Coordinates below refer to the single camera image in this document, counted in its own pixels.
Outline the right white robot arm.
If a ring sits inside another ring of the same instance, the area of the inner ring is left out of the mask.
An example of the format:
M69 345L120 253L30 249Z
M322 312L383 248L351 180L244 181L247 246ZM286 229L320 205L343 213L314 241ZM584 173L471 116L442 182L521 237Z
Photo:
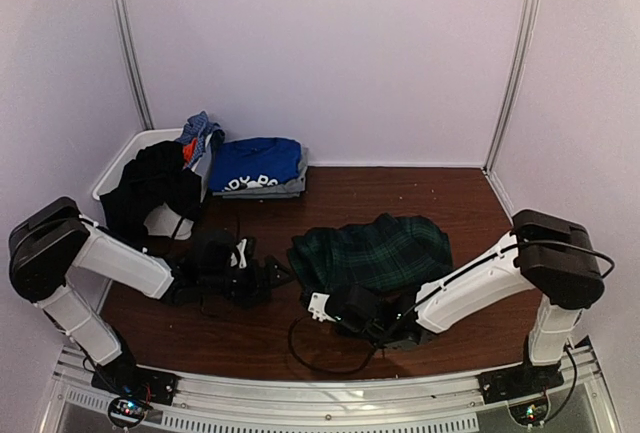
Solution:
M324 314L377 348L413 347L462 319L521 292L541 303L526 337L526 362L513 372L519 393L535 393L551 377L581 313L604 294L614 260L593 249L577 223L526 209L483 255L392 302L351 285L330 294Z

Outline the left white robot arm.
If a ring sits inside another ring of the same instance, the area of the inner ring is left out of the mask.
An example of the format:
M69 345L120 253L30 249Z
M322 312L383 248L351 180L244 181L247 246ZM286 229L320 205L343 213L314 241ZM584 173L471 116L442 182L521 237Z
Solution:
M83 215L74 200L60 197L11 231L8 274L14 291L42 310L97 367L123 397L144 386L126 341L87 301L72 281L88 272L171 306L220 296L250 308L270 299L293 280L272 256L254 256L256 240L227 230L196 236L185 255L154 256Z

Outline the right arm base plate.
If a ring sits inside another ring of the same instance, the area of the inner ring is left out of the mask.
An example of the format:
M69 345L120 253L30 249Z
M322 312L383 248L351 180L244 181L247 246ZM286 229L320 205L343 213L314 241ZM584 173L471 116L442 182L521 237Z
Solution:
M477 380L485 404L543 393L564 384L558 364L531 366L522 363L482 372L477 376Z

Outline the blue t-shirt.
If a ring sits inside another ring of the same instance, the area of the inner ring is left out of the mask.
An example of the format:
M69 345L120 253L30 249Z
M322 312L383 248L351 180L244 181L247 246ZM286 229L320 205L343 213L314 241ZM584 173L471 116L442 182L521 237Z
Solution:
M284 184L299 175L302 147L279 137L224 143L216 152L208 182L212 192L234 192Z

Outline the dark green plaid shirt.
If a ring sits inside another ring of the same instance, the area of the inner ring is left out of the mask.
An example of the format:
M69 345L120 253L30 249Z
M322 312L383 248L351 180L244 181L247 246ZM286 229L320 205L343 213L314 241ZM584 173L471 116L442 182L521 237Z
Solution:
M393 293L453 271L449 237L434 222L388 213L294 236L287 258L305 290L328 294L352 285Z

